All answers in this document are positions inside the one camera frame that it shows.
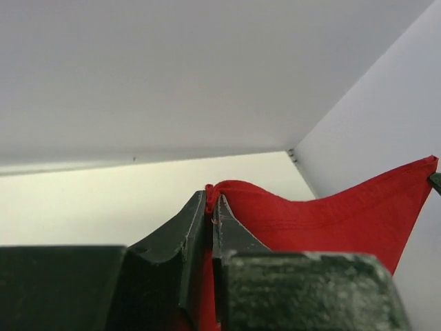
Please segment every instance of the white panel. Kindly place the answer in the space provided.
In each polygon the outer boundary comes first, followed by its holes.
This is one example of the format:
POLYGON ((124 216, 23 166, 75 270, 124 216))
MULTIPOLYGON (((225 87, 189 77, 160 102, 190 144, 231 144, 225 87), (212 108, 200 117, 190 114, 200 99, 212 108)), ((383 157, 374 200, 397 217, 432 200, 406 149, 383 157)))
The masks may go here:
POLYGON ((0 163, 298 143, 432 0, 0 2, 0 163))
MULTIPOLYGON (((296 156, 326 196, 430 154, 440 157, 440 123, 437 0, 298 145, 296 156)), ((414 330, 441 325, 440 215, 441 197, 432 192, 395 274, 414 330)))
POLYGON ((314 199, 285 152, 0 177, 0 245, 130 245, 226 179, 314 199))

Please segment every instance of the red fabric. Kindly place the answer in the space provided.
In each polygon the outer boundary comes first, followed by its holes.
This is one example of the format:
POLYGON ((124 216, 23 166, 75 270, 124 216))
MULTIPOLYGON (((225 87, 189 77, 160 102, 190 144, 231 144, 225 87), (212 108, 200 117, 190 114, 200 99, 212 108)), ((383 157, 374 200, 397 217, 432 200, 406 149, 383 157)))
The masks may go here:
MULTIPOLYGON (((393 273, 430 193, 427 177, 438 159, 427 157, 334 196, 288 201, 244 181, 207 185, 207 212, 220 194, 234 216, 275 251, 363 252, 393 273)), ((205 257, 201 331, 219 330, 214 314, 211 252, 205 257)))

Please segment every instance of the dark green object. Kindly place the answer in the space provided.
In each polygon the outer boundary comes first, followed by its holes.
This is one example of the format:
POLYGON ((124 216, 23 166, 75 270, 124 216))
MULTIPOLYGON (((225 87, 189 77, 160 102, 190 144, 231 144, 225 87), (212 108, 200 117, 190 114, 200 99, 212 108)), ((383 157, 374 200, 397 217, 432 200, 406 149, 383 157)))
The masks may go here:
POLYGON ((131 248, 0 248, 0 330, 175 331, 198 323, 205 193, 131 248))
POLYGON ((220 195, 213 212, 213 273, 216 320, 223 324, 227 306, 224 262, 232 252, 271 252, 234 217, 227 198, 220 195))
POLYGON ((389 272, 368 255, 233 254, 224 273, 228 331, 410 330, 389 272))
POLYGON ((438 192, 439 195, 441 195, 441 173, 435 172, 428 178, 429 183, 432 185, 432 187, 435 189, 436 192, 438 192))

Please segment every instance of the worn surface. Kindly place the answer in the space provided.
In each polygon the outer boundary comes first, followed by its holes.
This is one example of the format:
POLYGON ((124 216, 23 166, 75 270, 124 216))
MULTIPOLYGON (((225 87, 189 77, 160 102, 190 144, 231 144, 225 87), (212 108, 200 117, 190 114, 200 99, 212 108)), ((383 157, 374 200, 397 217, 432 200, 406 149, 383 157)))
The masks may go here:
POLYGON ((237 254, 223 330, 408 331, 390 274, 357 254, 237 254))
POLYGON ((222 322, 225 314, 225 269, 224 261, 232 252, 270 252, 233 215, 227 198, 220 195, 213 212, 213 273, 216 303, 216 318, 222 322))

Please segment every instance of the white wall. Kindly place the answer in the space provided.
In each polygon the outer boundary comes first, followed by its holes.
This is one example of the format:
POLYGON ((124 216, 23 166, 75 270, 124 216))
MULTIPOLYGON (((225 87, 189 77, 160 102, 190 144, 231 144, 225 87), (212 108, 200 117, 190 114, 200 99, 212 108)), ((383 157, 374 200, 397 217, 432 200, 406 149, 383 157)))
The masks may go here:
MULTIPOLYGON (((441 157, 441 0, 295 148, 319 196, 428 156, 441 157)), ((432 192, 395 275, 415 330, 441 325, 441 197, 432 192)))
POLYGON ((314 196, 285 152, 0 177, 0 245, 132 245, 205 184, 250 181, 286 199, 314 196))
POLYGON ((0 166, 290 148, 432 1, 1 0, 0 166))

